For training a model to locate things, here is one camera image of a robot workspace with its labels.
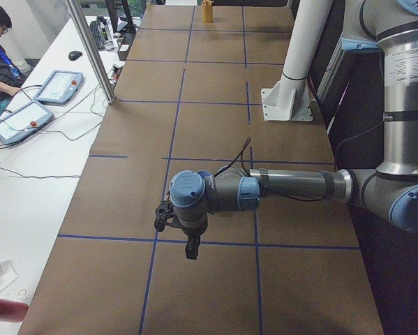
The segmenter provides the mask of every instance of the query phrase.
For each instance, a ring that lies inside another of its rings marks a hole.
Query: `computer mouse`
[[[69,52],[69,60],[74,61],[82,55],[83,55],[83,52],[81,52],[81,51],[77,51],[77,50],[71,51],[71,52]]]

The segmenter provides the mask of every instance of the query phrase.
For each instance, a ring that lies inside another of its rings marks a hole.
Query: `white label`
[[[385,57],[384,86],[418,82],[418,48]]]

